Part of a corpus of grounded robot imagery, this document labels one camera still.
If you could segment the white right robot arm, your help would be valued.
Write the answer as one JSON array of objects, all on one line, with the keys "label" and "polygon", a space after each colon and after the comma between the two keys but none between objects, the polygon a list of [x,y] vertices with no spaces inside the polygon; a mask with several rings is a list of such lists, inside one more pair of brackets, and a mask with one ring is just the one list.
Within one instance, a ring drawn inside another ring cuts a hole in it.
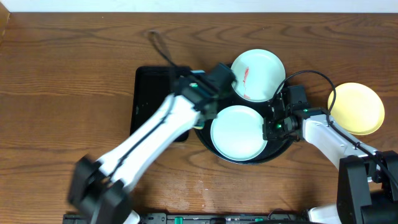
[{"label": "white right robot arm", "polygon": [[397,153],[378,151],[341,128],[323,108],[301,103],[264,118],[265,140],[306,141],[338,169],[334,205],[311,208],[314,223],[397,223]]}]

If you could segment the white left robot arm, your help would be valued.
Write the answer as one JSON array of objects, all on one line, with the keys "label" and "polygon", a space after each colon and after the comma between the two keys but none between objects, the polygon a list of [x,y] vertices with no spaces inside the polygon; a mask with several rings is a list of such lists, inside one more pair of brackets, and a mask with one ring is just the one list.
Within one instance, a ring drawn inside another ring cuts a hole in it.
[{"label": "white left robot arm", "polygon": [[217,100],[193,103],[168,95],[131,136],[96,161],[82,157],[75,166],[67,200],[88,223],[139,223],[130,193],[147,168],[205,113],[215,116]]}]

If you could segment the pale green plate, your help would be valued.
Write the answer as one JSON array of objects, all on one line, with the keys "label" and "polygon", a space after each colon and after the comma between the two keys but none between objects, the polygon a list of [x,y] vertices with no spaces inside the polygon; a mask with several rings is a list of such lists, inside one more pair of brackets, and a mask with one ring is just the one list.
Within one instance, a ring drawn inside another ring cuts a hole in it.
[{"label": "pale green plate", "polygon": [[267,146],[263,117],[254,109],[234,105],[221,110],[212,121],[210,138],[215,149],[233,161],[248,161]]}]

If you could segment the yellow plate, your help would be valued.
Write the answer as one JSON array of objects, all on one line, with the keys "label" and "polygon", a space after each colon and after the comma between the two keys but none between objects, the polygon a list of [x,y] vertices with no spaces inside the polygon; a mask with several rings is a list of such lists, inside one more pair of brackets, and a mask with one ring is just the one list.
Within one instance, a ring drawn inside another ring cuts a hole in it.
[{"label": "yellow plate", "polygon": [[383,124],[385,109],[375,91],[360,83],[344,83],[328,97],[334,120],[347,132],[368,135]]}]

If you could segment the green yellow sponge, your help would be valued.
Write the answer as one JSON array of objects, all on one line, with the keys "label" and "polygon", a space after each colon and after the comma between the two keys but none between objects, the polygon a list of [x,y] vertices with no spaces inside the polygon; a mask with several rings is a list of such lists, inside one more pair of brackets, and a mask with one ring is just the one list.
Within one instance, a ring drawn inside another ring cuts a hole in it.
[{"label": "green yellow sponge", "polygon": [[203,129],[205,127],[204,121],[198,121],[194,126],[195,129]]}]

